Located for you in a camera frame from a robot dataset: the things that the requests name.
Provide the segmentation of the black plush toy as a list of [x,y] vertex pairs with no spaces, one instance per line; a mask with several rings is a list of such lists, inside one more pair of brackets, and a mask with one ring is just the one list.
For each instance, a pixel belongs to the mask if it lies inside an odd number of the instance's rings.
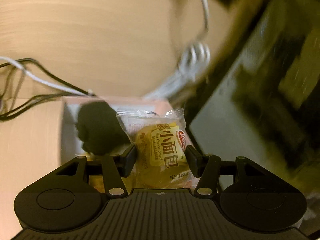
[[93,155],[105,155],[130,143],[117,119],[116,111],[105,101],[82,105],[76,129],[82,141],[82,149]]

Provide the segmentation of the pale bread bun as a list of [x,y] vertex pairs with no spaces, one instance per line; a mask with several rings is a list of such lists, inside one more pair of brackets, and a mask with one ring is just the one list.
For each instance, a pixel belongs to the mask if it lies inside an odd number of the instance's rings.
[[191,189],[199,179],[191,172],[185,149],[191,141],[185,131],[184,110],[154,112],[118,110],[118,121],[137,149],[128,178],[129,189]]

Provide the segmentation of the brown small cake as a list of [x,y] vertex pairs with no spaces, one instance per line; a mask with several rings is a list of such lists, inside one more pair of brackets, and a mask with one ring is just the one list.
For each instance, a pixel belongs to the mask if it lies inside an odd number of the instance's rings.
[[89,184],[94,186],[99,192],[105,193],[101,161],[104,156],[90,156],[86,166],[86,171],[89,177]]

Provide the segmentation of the pink open cardboard box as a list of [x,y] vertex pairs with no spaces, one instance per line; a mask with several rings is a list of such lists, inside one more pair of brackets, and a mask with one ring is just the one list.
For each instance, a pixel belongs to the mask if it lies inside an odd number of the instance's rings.
[[128,110],[147,110],[156,114],[165,114],[172,110],[168,100],[147,100],[135,97],[122,96],[102,96],[100,98],[87,98],[79,96],[64,97],[64,108],[61,121],[61,163],[66,163],[84,153],[82,142],[78,138],[76,123],[78,120],[78,112],[83,104],[92,101],[106,101],[115,111],[119,108]]

